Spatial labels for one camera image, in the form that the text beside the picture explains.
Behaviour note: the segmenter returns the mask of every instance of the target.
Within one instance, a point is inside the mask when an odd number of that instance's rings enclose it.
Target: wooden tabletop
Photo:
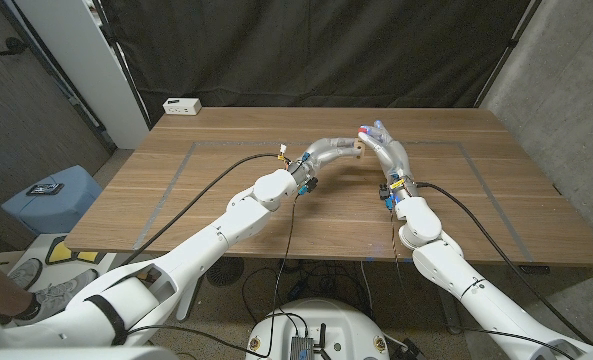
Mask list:
[[[405,146],[417,181],[434,183],[476,214],[518,263],[593,266],[593,231],[558,194],[498,119],[482,109],[203,108],[165,115],[66,238],[73,250],[132,251],[163,227],[205,185],[237,160],[278,152],[298,158],[323,137],[355,137],[382,120]],[[148,251],[164,253],[220,216],[232,196],[280,168],[274,158],[247,162],[223,178]],[[384,182],[367,151],[323,168],[318,187],[296,205],[291,258],[394,260],[390,212],[378,197]],[[501,257],[467,215],[444,195],[421,189],[443,229],[474,263]],[[292,199],[265,229],[226,255],[280,258]],[[396,230],[400,222],[394,220]],[[411,252],[396,240],[400,261]]]

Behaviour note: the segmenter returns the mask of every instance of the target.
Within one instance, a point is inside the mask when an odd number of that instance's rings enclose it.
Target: white robotic arm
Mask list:
[[[306,188],[322,166],[341,156],[358,156],[354,139],[322,139],[326,146],[308,149],[292,172],[281,169],[259,178],[237,194],[226,212],[169,253],[154,260],[118,267],[99,277],[67,305],[65,311],[39,323],[0,328],[0,347],[99,347],[140,345],[156,329],[127,331],[162,324],[181,302],[187,307],[197,279],[227,249],[261,231],[283,198]],[[136,275],[160,273],[149,287]]]
[[[413,250],[418,271],[456,297],[487,330],[535,339],[577,358],[593,346],[548,329],[480,275],[463,258],[458,244],[443,230],[427,202],[418,196],[403,146],[391,138],[380,121],[362,126],[358,136],[376,151],[388,179],[399,220],[401,242]],[[515,360],[556,359],[561,356],[548,347],[524,339],[491,335]]]

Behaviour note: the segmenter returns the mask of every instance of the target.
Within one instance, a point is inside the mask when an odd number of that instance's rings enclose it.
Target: wire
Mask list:
[[[220,174],[216,179],[214,179],[211,183],[209,183],[201,192],[198,193],[198,195],[196,195],[196,197],[194,197],[194,199],[192,201],[189,202],[189,204],[187,204],[187,206],[185,206],[185,208],[183,210],[181,210],[178,214],[176,214],[176,216],[174,216],[174,218],[172,220],[170,220],[167,223],[167,225],[163,226],[160,230],[158,230],[158,232],[154,236],[152,236],[149,240],[147,240],[147,242],[145,244],[143,244],[140,248],[135,250],[125,261],[123,261],[122,264],[120,264],[120,266],[127,265],[130,262],[132,262],[138,255],[140,255],[145,249],[147,249],[149,247],[149,245],[151,245],[154,241],[156,241],[156,239],[158,239],[165,231],[167,231],[167,229],[169,229],[176,221],[178,221],[178,219],[180,219],[183,215],[185,215],[187,210],[189,210],[189,208],[191,208],[196,203],[196,201],[198,201],[198,199],[200,199],[203,195],[205,195],[205,193],[212,186],[214,186],[220,179],[222,179],[230,171],[234,170],[234,168],[236,168],[238,165],[240,165],[246,161],[260,158],[260,157],[277,157],[277,156],[278,156],[278,154],[269,154],[269,153],[256,154],[256,155],[248,156],[244,159],[238,160],[236,163],[234,163],[234,165],[230,166],[227,170],[225,170],[222,174]]]
[[[204,336],[204,337],[206,337],[208,339],[214,340],[214,341],[216,341],[218,343],[221,343],[221,344],[223,344],[225,346],[228,346],[228,347],[230,347],[232,349],[244,351],[244,352],[246,352],[246,353],[248,353],[250,355],[258,356],[258,357],[263,358],[263,359],[266,359],[266,358],[269,357],[268,355],[261,355],[261,354],[258,354],[256,352],[253,352],[251,350],[247,350],[244,347],[240,347],[238,345],[230,344],[227,341],[222,340],[222,339],[219,339],[219,338],[217,338],[214,335],[210,335],[210,334],[204,333],[202,331],[198,331],[198,330],[194,330],[194,329],[190,329],[190,328],[184,328],[184,327],[180,327],[180,326],[173,326],[173,325],[147,325],[147,326],[141,326],[139,328],[129,330],[125,334],[125,336],[129,336],[129,335],[131,335],[133,333],[136,333],[138,331],[143,331],[143,330],[148,330],[148,329],[168,329],[168,330],[185,331],[185,332],[189,332],[189,333],[192,333],[192,334],[195,334],[195,335]]]
[[[264,318],[264,319],[268,319],[268,318],[270,318],[270,317],[272,317],[272,316],[282,316],[282,315],[285,315],[285,316],[287,316],[287,317],[290,317],[290,316],[295,316],[295,317],[299,318],[299,319],[300,319],[300,321],[302,321],[302,322],[303,322],[303,325],[305,325],[305,337],[307,337],[307,336],[309,335],[309,326],[307,326],[307,323],[305,322],[305,319],[303,319],[303,318],[302,318],[302,316],[300,316],[300,315],[298,315],[298,314],[295,314],[295,313],[286,313],[286,312],[284,312],[284,311],[283,311],[283,312],[282,312],[282,313],[280,313],[280,314],[267,315],[267,316],[265,316],[265,318]]]
[[[247,278],[245,279],[245,281],[243,281],[243,286],[240,288],[240,292],[241,292],[241,295],[242,295],[242,297],[243,297],[243,303],[245,304],[245,309],[247,310],[247,313],[249,314],[249,316],[251,316],[252,320],[254,321],[254,325],[258,324],[258,320],[256,320],[256,317],[255,317],[255,316],[254,316],[254,314],[252,313],[252,310],[249,308],[249,304],[247,303],[247,298],[245,297],[245,285],[247,284],[247,281],[249,281],[249,279],[250,279],[250,278],[251,278],[253,275],[255,275],[255,274],[257,274],[257,273],[259,273],[259,272],[261,272],[261,271],[263,271],[263,270],[268,270],[268,271],[271,271],[271,272],[273,272],[273,273],[274,273],[274,277],[275,277],[275,278],[277,277],[277,275],[276,275],[276,271],[275,271],[274,269],[272,269],[272,268],[268,268],[268,267],[260,268],[260,269],[258,269],[258,270],[255,270],[255,271],[254,271],[254,272],[252,272],[251,274],[247,275]],[[283,302],[283,301],[281,300],[281,298],[280,298],[280,294],[278,295],[278,301],[279,301],[280,303],[282,303],[282,302]],[[280,307],[280,305],[278,306],[278,309],[279,309],[280,311],[282,311],[283,313],[285,313],[285,311],[284,311],[284,310],[283,310],[283,309]],[[290,320],[290,321],[292,322],[292,324],[294,325],[294,329],[296,329],[296,336],[299,336],[299,334],[298,334],[298,326],[296,326],[296,323],[294,322],[294,319],[292,319],[292,318],[291,318],[291,316],[289,316],[289,315],[288,315],[287,317],[289,318],[289,320]]]
[[[298,160],[298,166],[290,174],[294,175],[294,173],[300,169],[301,165],[303,165],[303,160]]]
[[[284,259],[287,259],[287,254],[289,253],[289,245],[292,242],[292,233],[294,231],[294,213],[295,213],[295,210],[296,210],[296,200],[298,200],[298,196],[300,196],[300,195],[297,194],[296,197],[294,198],[294,203],[293,203],[293,206],[292,206],[292,222],[291,222],[291,226],[289,227],[289,238],[287,240],[287,249],[285,250],[285,257],[284,257]],[[216,341],[216,342],[218,342],[220,344],[223,344],[225,346],[228,346],[228,347],[230,347],[232,349],[244,351],[247,354],[258,356],[259,358],[262,358],[262,359],[267,359],[269,357],[269,355],[272,353],[272,345],[273,345],[273,340],[274,340],[274,318],[277,316],[277,314],[276,314],[276,296],[278,294],[278,284],[280,283],[280,275],[283,272],[283,266],[284,265],[285,265],[285,261],[283,261],[283,265],[280,267],[280,270],[278,271],[278,276],[276,277],[276,287],[274,288],[274,305],[272,306],[272,314],[270,315],[271,318],[272,318],[272,325],[271,325],[271,328],[269,330],[269,349],[267,351],[267,355],[262,355],[262,354],[259,354],[257,352],[254,352],[254,351],[247,350],[246,348],[240,347],[238,345],[234,345],[234,344],[228,343],[225,340],[222,340],[220,338],[217,338],[214,335],[204,333],[202,331],[198,331],[198,330],[194,330],[194,329],[189,329],[189,328],[184,328],[184,327],[180,327],[180,326],[173,326],[173,325],[148,325],[148,326],[142,326],[142,327],[139,327],[139,328],[136,328],[136,329],[133,329],[133,330],[129,330],[125,334],[125,337],[127,337],[127,336],[129,336],[129,335],[131,335],[131,334],[133,334],[135,332],[142,331],[142,330],[147,330],[147,329],[170,329],[170,330],[186,331],[186,332],[193,333],[193,334],[196,334],[196,335],[204,336],[204,337],[206,337],[208,339],[214,340],[214,341]]]
[[[365,285],[367,286],[367,295],[369,296],[369,308],[374,312],[374,306],[372,303],[372,292],[369,290],[369,283],[367,282],[367,276],[365,276],[365,268],[363,267],[363,262],[360,262],[360,271],[363,272],[363,279],[365,279]]]
[[[358,296],[359,305],[363,307],[363,310],[362,310],[363,313],[365,313],[367,316],[369,316],[370,318],[373,319],[374,315],[373,315],[372,309],[369,307],[369,298],[367,296],[367,291],[365,290],[365,288],[363,287],[363,285],[361,284],[361,282],[358,281],[358,280],[356,280],[356,278],[352,277],[351,275],[349,275],[349,272],[343,266],[333,265],[332,267],[334,267],[334,266],[342,269],[345,272],[345,274],[336,274],[335,275],[336,277],[338,277],[338,276],[345,277],[345,278],[348,278],[349,280],[351,280],[353,282],[353,284],[355,286],[355,289],[356,289],[357,296]],[[309,277],[325,277],[325,276],[329,276],[329,275],[327,275],[327,274],[314,274],[313,271],[316,270],[316,269],[318,269],[318,268],[327,268],[327,267],[328,266],[326,266],[324,264],[323,265],[318,265],[318,266],[314,267],[311,271],[303,270],[303,272],[305,274],[307,274],[307,279]],[[324,292],[315,291],[315,290],[309,288],[309,286],[308,286],[308,290],[311,291],[311,292],[313,292],[314,294],[324,294]],[[347,301],[346,299],[344,299],[344,298],[342,298],[342,297],[340,297],[338,295],[336,295],[335,298],[337,298],[337,299],[339,299],[339,300],[341,300],[341,301],[343,301],[345,303],[350,304],[349,301]]]
[[[563,350],[561,350],[561,349],[559,349],[559,348],[557,348],[555,346],[549,345],[548,343],[545,343],[545,342],[542,342],[542,341],[538,341],[536,339],[532,339],[532,338],[529,338],[529,337],[526,337],[526,336],[516,335],[516,334],[509,334],[509,333],[504,333],[504,332],[500,332],[500,331],[493,331],[493,330],[467,328],[467,327],[454,326],[454,325],[451,325],[451,326],[456,327],[456,328],[459,328],[459,329],[467,330],[467,331],[476,331],[476,332],[480,332],[480,333],[484,333],[484,334],[501,335],[501,336],[513,337],[513,338],[516,338],[516,339],[531,341],[531,342],[536,343],[538,345],[544,346],[544,347],[546,347],[546,348],[548,348],[550,350],[554,350],[557,353],[563,355],[564,357],[566,357],[566,358],[568,358],[570,360],[574,360],[574,358],[571,355],[569,355],[568,353],[564,352]]]
[[[403,277],[400,275],[400,267],[398,266],[398,251],[396,251],[396,227],[394,226],[394,210],[389,211],[391,216],[389,221],[392,223],[392,248],[394,249],[394,262],[396,263],[396,274],[398,274],[398,281],[400,282],[400,287],[404,290],[405,286],[403,285]]]
[[[385,338],[389,339],[389,341],[393,342],[394,344],[398,344],[400,346],[403,346],[404,348],[407,348],[407,345],[405,343],[403,343],[402,341],[399,341],[399,340],[395,339],[393,336],[387,335],[385,333],[383,333],[383,336],[385,336]]]
[[[289,253],[289,245],[292,243],[292,233],[294,232],[294,214],[296,212],[296,200],[300,194],[296,194],[294,198],[294,202],[292,204],[292,221],[289,226],[289,237],[287,239],[287,248],[285,249],[285,256],[283,257],[283,263],[280,266],[280,270],[278,270],[278,276],[276,277],[276,287],[274,288],[274,305],[272,305],[272,326],[269,329],[269,350],[267,351],[266,356],[261,356],[263,359],[269,357],[272,353],[272,343],[274,341],[274,319],[276,318],[276,295],[278,295],[278,284],[280,283],[280,275],[283,273],[283,267],[285,267],[285,262],[287,260],[287,254]]]
[[[529,290],[531,290],[531,292],[534,295],[536,295],[536,297],[543,304],[545,304],[545,306],[547,306],[547,308],[554,315],[556,315],[556,317],[560,321],[562,321],[563,324],[565,324],[571,331],[573,331],[574,334],[578,335],[578,337],[581,340],[583,340],[585,343],[593,346],[593,341],[591,341],[587,336],[585,336],[585,334],[583,334],[571,322],[569,322],[569,320],[567,320],[560,312],[558,312],[558,310],[556,310],[556,308],[543,295],[541,295],[536,290],[536,288],[534,288],[527,281],[527,279],[523,276],[523,274],[521,274],[521,272],[518,269],[518,267],[516,265],[514,265],[514,263],[509,259],[509,257],[507,257],[507,255],[503,252],[503,250],[500,248],[500,246],[498,246],[498,244],[496,243],[496,241],[494,241],[494,239],[491,237],[491,235],[489,235],[489,233],[487,232],[487,230],[485,230],[485,228],[483,227],[483,225],[480,223],[480,221],[478,221],[478,219],[476,218],[476,216],[467,208],[467,206],[465,206],[462,202],[460,202],[458,199],[456,199],[452,194],[448,193],[446,190],[444,190],[441,187],[436,186],[434,184],[430,184],[430,183],[427,183],[427,182],[417,182],[416,183],[416,187],[417,188],[430,187],[432,189],[438,190],[443,195],[445,195],[448,198],[450,198],[458,206],[460,206],[460,208],[463,209],[467,213],[467,215],[469,215],[469,217],[474,221],[474,223],[476,224],[476,226],[478,226],[478,228],[480,229],[480,231],[483,233],[483,235],[485,235],[485,237],[487,238],[487,240],[489,240],[489,242],[492,244],[492,246],[494,247],[494,249],[496,249],[496,251],[498,252],[498,254],[503,258],[503,260],[505,260],[505,262],[507,263],[507,265],[509,265],[509,267],[512,269],[512,271],[514,272],[514,274],[516,274],[516,276],[518,276],[518,278],[529,288]]]
[[[194,356],[188,352],[179,352],[179,353],[176,353],[176,355],[187,355],[187,356],[191,356],[192,359],[194,359],[194,360],[198,360],[198,358],[196,356]]]

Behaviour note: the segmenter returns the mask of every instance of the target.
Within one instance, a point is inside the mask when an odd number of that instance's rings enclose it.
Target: white box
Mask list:
[[[163,104],[165,114],[196,115],[201,109],[200,100],[195,98],[169,98]]]

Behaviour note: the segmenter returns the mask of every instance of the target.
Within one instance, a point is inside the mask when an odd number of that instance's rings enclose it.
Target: yellow object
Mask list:
[[[94,262],[96,260],[96,256],[98,256],[98,253],[80,252],[80,253],[78,253],[78,256],[76,256],[76,259],[77,260],[84,260],[84,261]]]
[[[47,256],[45,257],[45,265],[59,264],[74,260],[98,264],[103,257],[105,257],[105,253],[71,251],[65,246],[65,243],[63,242],[64,240],[65,236],[59,236],[54,239],[52,245],[49,247]]]
[[[45,264],[51,265],[65,261],[71,261],[72,251],[65,246],[65,243],[60,241],[58,244],[52,247],[51,251],[47,254]]]
[[[404,179],[400,179],[400,180],[396,181],[395,183],[391,184],[389,187],[393,190],[393,189],[396,189],[397,187],[402,186],[404,182],[405,182]]]

